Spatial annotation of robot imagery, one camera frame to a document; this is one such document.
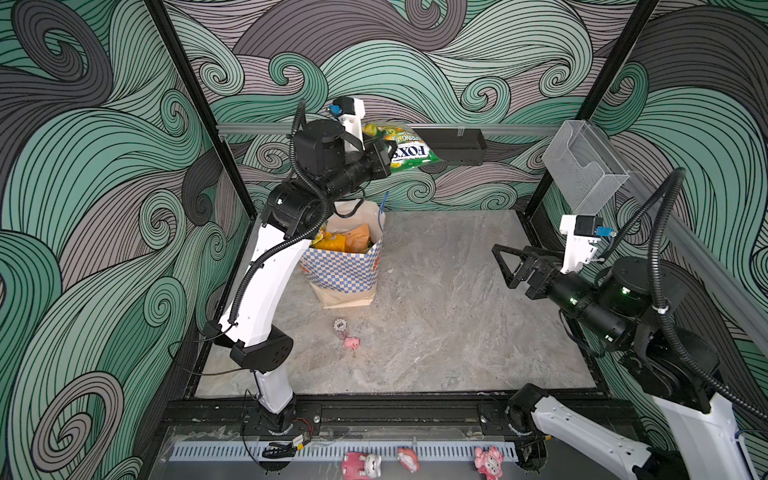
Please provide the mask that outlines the yellow orange candy bag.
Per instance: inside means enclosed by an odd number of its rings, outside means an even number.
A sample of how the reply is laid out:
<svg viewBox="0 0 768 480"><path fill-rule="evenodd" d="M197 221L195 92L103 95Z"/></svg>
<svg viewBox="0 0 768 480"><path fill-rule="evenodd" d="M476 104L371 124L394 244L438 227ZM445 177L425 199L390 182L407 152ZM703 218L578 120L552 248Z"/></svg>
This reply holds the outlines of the yellow orange candy bag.
<svg viewBox="0 0 768 480"><path fill-rule="evenodd" d="M312 241L311 247L318 250L346 252L347 239L342 233L330 233L320 230Z"/></svg>

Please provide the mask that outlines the blue checkered paper bag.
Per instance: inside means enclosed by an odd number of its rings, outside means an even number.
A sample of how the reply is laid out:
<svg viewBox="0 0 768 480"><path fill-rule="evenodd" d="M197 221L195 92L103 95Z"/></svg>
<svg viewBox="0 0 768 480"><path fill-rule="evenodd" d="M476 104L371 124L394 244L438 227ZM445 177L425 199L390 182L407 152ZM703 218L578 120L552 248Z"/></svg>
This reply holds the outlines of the blue checkered paper bag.
<svg viewBox="0 0 768 480"><path fill-rule="evenodd" d="M300 267L325 309L367 306L372 303L383 248L386 214L370 200L340 201L321 227L330 233L344 233L368 224L373 245L363 254L318 250L310 247Z"/></svg>

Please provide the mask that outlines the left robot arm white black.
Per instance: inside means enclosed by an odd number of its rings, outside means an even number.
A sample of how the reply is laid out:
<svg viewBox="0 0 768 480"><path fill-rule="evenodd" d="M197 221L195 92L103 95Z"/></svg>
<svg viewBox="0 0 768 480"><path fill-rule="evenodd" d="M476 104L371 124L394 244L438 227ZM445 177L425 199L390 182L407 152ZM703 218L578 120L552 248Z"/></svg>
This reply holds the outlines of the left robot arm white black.
<svg viewBox="0 0 768 480"><path fill-rule="evenodd" d="M232 302L205 328L211 340L228 339L238 369L253 374L256 402L271 430L287 430L296 416L285 365L294 341L273 324L288 280L331 217L335 201L368 181L387 177L396 150L395 142L381 139L356 141L351 152L341 140L317 142L309 160L331 162L320 176L311 175L303 168L303 158L291 154L294 172L268 196L252 259Z"/></svg>

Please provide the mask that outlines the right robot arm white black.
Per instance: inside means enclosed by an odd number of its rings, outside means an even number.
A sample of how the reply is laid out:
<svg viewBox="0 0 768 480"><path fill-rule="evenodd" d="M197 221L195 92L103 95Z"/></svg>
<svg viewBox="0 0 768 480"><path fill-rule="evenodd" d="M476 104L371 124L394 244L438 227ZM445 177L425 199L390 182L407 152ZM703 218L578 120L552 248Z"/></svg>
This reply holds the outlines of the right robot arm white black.
<svg viewBox="0 0 768 480"><path fill-rule="evenodd" d="M600 337L641 390L661 410L674 437L670 450L625 438L570 410L552 394L525 385L508 404L517 430L561 440L620 479L754 479L744 430L734 414L730 391L717 391L715 349L695 333L661 320L652 285L666 293L671 314L685 295L684 286L664 271L656 277L646 260L625 257L608 268L599 284L565 272L548 250L503 245L492 248L508 288L526 283L532 300L547 299L560 314Z"/></svg>

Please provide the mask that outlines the orange snack pouch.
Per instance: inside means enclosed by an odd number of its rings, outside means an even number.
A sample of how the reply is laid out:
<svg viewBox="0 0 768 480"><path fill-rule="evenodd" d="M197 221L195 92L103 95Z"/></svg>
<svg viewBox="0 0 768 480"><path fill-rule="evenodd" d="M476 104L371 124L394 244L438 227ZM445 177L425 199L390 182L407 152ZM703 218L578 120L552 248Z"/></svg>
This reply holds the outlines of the orange snack pouch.
<svg viewBox="0 0 768 480"><path fill-rule="evenodd" d="M342 236L345 239L344 251L346 253L363 254L373 245L370 226L368 224L362 224L344 232Z"/></svg>

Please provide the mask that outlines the green Fox's candy bag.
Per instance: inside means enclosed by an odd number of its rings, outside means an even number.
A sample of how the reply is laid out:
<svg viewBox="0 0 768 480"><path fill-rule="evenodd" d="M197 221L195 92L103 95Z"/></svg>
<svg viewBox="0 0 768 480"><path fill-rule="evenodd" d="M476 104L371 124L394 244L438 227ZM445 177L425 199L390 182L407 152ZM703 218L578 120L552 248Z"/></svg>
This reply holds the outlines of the green Fox's candy bag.
<svg viewBox="0 0 768 480"><path fill-rule="evenodd" d="M392 171L413 169L440 162L440 158L428 144L414 130L404 125L369 123L363 127L363 132L397 144L391 159Z"/></svg>

